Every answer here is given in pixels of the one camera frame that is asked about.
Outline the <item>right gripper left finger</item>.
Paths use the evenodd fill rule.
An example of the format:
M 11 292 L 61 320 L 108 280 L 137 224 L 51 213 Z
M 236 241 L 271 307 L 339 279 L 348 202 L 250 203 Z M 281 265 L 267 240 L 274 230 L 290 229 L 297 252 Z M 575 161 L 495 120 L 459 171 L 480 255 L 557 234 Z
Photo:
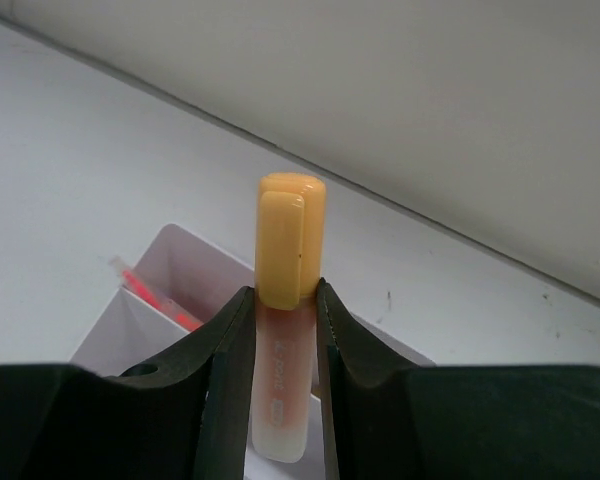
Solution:
M 255 298 L 119 376 L 72 364 L 0 365 L 0 479 L 239 479 Z

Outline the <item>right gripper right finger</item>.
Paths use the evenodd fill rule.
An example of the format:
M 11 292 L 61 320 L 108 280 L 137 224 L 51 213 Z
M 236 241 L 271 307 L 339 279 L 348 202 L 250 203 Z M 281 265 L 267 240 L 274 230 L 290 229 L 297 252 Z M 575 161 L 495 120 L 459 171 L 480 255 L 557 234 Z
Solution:
M 316 292 L 330 479 L 600 479 L 600 367 L 420 366 Z

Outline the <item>red highlighter pen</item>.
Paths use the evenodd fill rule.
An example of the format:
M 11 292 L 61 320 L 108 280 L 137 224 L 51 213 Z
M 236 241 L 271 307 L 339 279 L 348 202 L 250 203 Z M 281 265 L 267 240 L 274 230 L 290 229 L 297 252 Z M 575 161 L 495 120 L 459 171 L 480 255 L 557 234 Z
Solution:
M 145 281 L 130 265 L 125 263 L 120 257 L 113 257 L 109 265 L 116 271 L 120 278 L 121 285 L 154 308 L 171 321 L 184 328 L 188 332 L 193 332 L 203 326 L 203 322 L 184 309 L 173 299 L 164 294 L 157 287 Z

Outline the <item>orange capped marker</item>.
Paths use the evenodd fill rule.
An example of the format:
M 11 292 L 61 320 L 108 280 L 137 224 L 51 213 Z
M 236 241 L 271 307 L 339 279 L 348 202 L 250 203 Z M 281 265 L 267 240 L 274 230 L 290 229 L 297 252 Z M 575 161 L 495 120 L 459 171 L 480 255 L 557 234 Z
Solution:
M 325 209 L 326 186 L 316 177 L 260 180 L 251 438 L 258 454 L 282 463 L 297 462 L 306 448 Z

